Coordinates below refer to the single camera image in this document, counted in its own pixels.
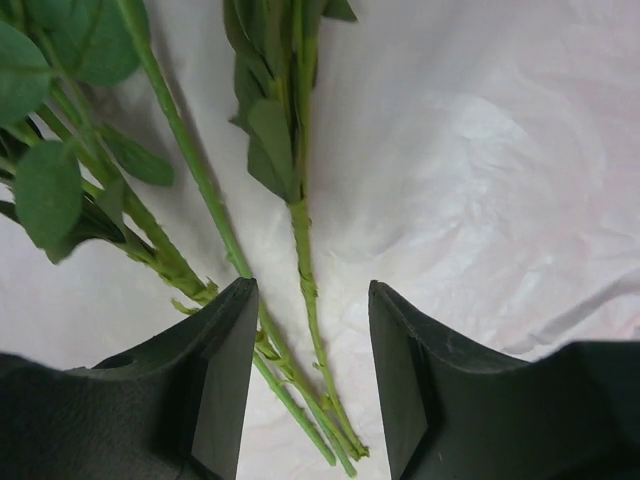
crumpled white paper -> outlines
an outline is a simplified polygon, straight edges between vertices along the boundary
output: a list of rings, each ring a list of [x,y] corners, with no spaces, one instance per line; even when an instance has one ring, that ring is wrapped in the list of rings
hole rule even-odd
[[[371,279],[525,359],[578,338],[640,338],[640,4],[633,0],[351,0],[325,22],[311,167],[313,249],[331,366],[388,479],[367,319]],[[311,375],[293,239],[280,201],[245,171],[221,2],[147,2],[261,290]],[[193,266],[234,277],[142,75],[105,116],[179,169],[139,186]],[[0,349],[92,365],[177,322],[174,293],[116,249],[60,267],[0,219]],[[239,480],[344,478],[255,373]]]

black plastic part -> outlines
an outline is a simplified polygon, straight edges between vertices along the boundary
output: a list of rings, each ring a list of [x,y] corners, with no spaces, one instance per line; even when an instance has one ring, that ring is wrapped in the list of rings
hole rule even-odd
[[[234,479],[257,295],[236,280],[93,369],[0,355],[0,479]]]
[[[640,342],[503,355],[372,282],[392,480],[640,480]]]

leaf cluster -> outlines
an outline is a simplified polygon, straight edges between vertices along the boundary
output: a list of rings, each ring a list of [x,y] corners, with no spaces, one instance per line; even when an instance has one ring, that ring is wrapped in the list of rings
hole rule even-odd
[[[356,16],[347,0],[223,0],[223,7],[236,52],[238,110],[231,122],[249,135],[248,171],[295,204],[303,196],[301,137],[308,107],[301,105],[300,91],[313,88],[317,72],[317,55],[312,65],[300,68],[303,44],[315,41],[323,16],[349,22]],[[312,75],[301,75],[305,68]]]
[[[131,1],[148,35],[144,3]],[[173,183],[171,165],[114,127],[93,121],[77,97],[70,104],[83,123],[65,141],[43,139],[33,121],[47,105],[59,106],[53,92],[80,92],[79,84],[113,87],[139,64],[112,0],[0,4],[0,183],[14,195],[14,203],[0,203],[0,213],[22,225],[53,263],[91,239],[112,243],[136,260],[153,261],[151,247],[124,224],[122,177],[100,190],[83,179],[78,157],[80,151],[95,156],[95,163],[112,157],[126,173],[160,186]],[[96,145],[110,157],[97,158]]]

wrapping paper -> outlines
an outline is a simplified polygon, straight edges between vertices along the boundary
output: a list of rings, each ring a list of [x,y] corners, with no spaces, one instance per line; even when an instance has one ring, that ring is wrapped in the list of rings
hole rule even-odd
[[[331,367],[389,470],[367,288],[525,359],[573,339],[640,338],[640,4],[634,0],[351,0],[325,22],[310,209]],[[288,212],[245,170],[220,0],[149,1],[154,43],[216,172],[261,290],[309,374]],[[203,276],[235,274],[143,75],[98,91],[102,115],[177,169],[132,182]],[[175,322],[175,295],[89,243],[59,267],[0,219],[0,350],[92,365]],[[238,479],[340,479],[254,372]]]

white surface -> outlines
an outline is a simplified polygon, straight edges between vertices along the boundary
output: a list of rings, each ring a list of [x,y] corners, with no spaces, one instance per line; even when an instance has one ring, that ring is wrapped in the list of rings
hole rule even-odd
[[[322,29],[311,210],[322,327],[371,447],[360,478],[376,480],[389,473],[371,279],[523,358],[575,338],[640,338],[640,4],[352,3],[359,25]],[[148,4],[262,291],[309,366],[286,211],[245,172],[246,138],[226,121],[220,1]],[[109,117],[180,165],[145,79],[117,99],[103,99]],[[221,242],[184,168],[178,177],[173,190],[139,191],[194,267],[226,286]],[[180,319],[173,293],[119,251],[86,245],[55,268],[18,227],[0,228],[0,350],[91,365]],[[343,477],[253,375],[238,478]]]

